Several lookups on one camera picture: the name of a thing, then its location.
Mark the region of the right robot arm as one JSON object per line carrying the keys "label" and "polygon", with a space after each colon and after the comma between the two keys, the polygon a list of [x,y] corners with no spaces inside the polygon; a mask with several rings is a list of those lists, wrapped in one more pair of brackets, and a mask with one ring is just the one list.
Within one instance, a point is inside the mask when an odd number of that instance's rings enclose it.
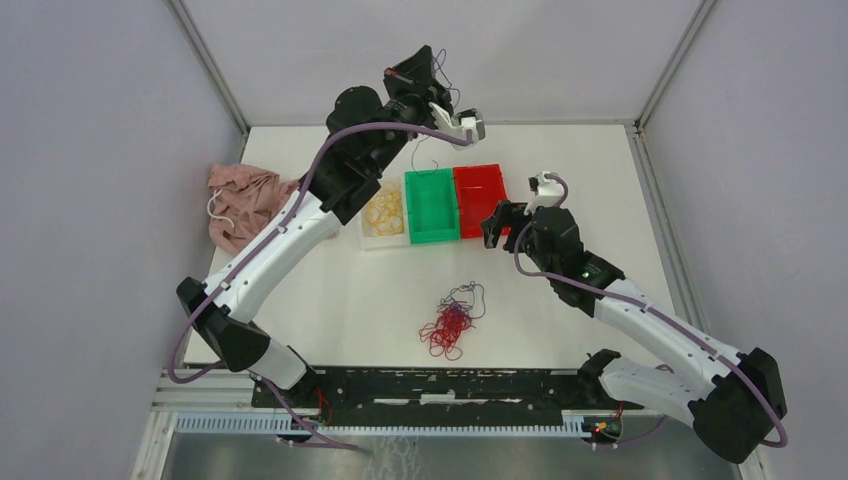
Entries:
{"label": "right robot arm", "polygon": [[693,429],[722,459],[741,464],[759,446],[783,448],[787,413],[776,359],[761,348],[748,353],[664,312],[624,272],[587,250],[567,209],[501,201],[481,224],[493,249],[504,230],[504,250],[516,263],[526,255],[534,276],[588,317],[625,334],[651,352],[664,370],[611,350],[587,360],[577,382],[580,400],[602,408],[617,400],[641,405]]}

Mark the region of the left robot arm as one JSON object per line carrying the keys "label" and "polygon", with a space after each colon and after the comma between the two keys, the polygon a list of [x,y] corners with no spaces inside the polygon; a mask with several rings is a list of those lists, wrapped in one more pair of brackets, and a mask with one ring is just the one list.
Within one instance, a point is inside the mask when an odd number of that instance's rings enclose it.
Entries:
{"label": "left robot arm", "polygon": [[386,101],[367,86],[345,89],[298,190],[261,232],[218,273],[185,278],[177,296],[194,330],[233,372],[271,381],[291,406],[315,391],[309,366],[254,321],[270,293],[310,251],[339,232],[378,192],[390,163],[416,135],[446,139],[434,114],[454,112],[436,77],[431,46],[385,69]]}

